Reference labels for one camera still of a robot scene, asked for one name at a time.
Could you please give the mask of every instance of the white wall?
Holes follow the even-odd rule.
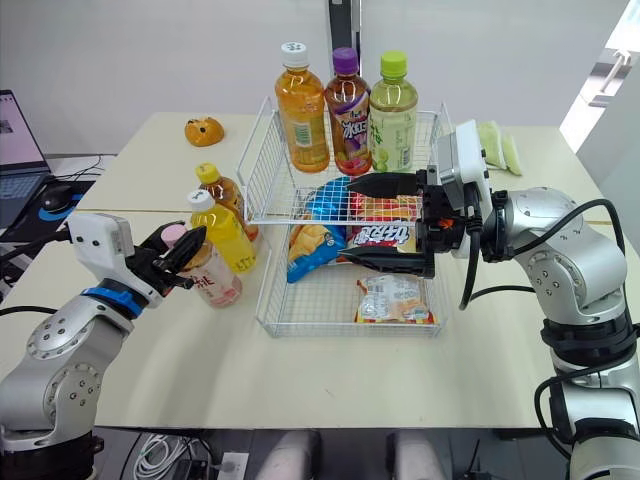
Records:
[[[627,0],[366,0],[363,72],[409,56],[420,106],[451,118],[560,125]]]
[[[0,87],[45,153],[118,152],[156,111],[257,112],[285,41],[328,78],[325,3],[0,0]]]
[[[584,141],[578,158],[605,197],[615,203],[622,228],[640,251],[640,68],[635,66]]]

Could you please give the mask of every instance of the green tea bottle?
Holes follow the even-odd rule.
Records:
[[[380,58],[382,80],[371,89],[369,150],[378,172],[409,171],[413,161],[418,92],[407,82],[407,55],[398,50]]]

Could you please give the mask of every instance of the power strip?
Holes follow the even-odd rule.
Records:
[[[248,453],[225,452],[218,480],[243,480],[249,462]]]

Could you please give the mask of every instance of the laptop screen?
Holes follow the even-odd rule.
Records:
[[[41,171],[48,169],[40,148],[10,90],[0,91],[0,170]]]

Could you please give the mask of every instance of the green bottle cap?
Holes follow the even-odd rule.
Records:
[[[389,50],[380,57],[380,74],[398,78],[407,74],[407,54],[400,50]]]

